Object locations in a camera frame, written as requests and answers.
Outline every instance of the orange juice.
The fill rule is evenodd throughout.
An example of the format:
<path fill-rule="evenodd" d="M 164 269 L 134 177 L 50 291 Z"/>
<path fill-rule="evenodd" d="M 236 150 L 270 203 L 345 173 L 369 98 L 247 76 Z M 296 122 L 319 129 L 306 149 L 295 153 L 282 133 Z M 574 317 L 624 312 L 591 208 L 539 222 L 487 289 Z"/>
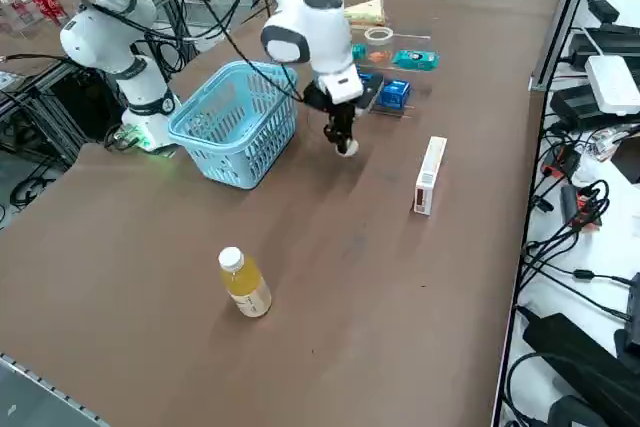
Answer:
<path fill-rule="evenodd" d="M 261 317 L 271 307 L 271 292 L 255 261 L 237 247 L 220 252 L 220 274 L 227 292 L 247 317 Z"/>

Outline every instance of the white bottle cap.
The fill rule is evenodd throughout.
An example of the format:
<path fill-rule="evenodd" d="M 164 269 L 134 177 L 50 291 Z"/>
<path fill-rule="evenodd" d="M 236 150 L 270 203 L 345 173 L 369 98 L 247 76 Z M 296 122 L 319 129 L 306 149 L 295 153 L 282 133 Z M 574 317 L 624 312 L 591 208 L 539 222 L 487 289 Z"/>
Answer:
<path fill-rule="evenodd" d="M 222 270 L 234 273 L 244 265 L 244 255 L 237 247 L 226 247 L 218 256 L 218 262 Z"/>

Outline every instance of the transparent tray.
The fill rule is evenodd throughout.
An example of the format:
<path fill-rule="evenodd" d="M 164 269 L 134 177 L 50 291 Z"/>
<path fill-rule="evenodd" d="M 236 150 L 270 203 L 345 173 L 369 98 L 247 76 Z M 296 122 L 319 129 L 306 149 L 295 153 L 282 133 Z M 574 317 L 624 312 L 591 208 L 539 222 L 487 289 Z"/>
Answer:
<path fill-rule="evenodd" d="M 355 59 L 358 66 L 368 69 L 397 72 L 421 72 L 428 73 L 430 70 L 421 68 L 407 68 L 394 64 L 393 60 L 400 51 L 412 52 L 434 52 L 431 42 L 431 35 L 412 35 L 400 34 L 394 32 L 389 43 L 385 45 L 371 45 L 365 38 L 365 31 L 360 29 L 352 29 L 351 37 L 353 44 L 363 45 L 366 53 L 363 58 Z"/>

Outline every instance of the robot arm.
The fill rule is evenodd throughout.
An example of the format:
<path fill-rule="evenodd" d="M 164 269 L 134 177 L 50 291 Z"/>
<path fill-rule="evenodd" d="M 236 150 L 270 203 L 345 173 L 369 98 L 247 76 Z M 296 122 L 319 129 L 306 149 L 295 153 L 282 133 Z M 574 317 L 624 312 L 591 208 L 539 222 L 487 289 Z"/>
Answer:
<path fill-rule="evenodd" d="M 318 87 L 334 104 L 362 95 L 351 54 L 351 31 L 342 0 L 276 0 L 261 41 L 276 62 L 311 64 Z"/>
<path fill-rule="evenodd" d="M 339 126 L 331 127 L 331 135 L 337 131 L 337 137 L 327 129 L 325 133 L 339 153 L 353 155 L 357 143 L 351 138 L 355 114 L 350 101 L 362 95 L 363 87 L 353 63 L 342 0 L 276 1 L 278 8 L 262 31 L 264 48 L 277 62 L 310 63 L 315 85 L 324 94 L 325 105 L 315 107 L 329 113 L 330 124 L 341 119 Z M 95 3 L 146 27 L 156 18 L 151 0 Z M 147 150 L 153 150 L 169 143 L 167 115 L 178 102 L 153 59 L 131 53 L 129 46 L 142 38 L 139 30 L 95 9 L 77 14 L 61 32 L 62 45 L 73 60 L 114 75 L 130 104 L 123 122 L 140 127 L 151 140 Z"/>

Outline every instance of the table surface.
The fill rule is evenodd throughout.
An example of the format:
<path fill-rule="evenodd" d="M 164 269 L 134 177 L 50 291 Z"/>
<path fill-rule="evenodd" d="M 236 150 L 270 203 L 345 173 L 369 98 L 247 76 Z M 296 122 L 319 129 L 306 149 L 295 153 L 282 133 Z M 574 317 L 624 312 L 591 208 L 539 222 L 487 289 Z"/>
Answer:
<path fill-rule="evenodd" d="M 300 107 L 251 192 L 184 152 L 86 146 L 0 236 L 2 350 L 117 427 L 488 424 L 542 108 L 526 86 L 556 2 L 385 0 L 441 54 L 410 79 L 410 118 L 360 119 L 345 160 Z M 235 35 L 250 57 L 261 26 Z M 172 87 L 188 96 L 236 58 L 221 44 Z M 432 135 L 449 142 L 424 217 Z M 228 245 L 264 271 L 263 319 L 218 279 Z"/>

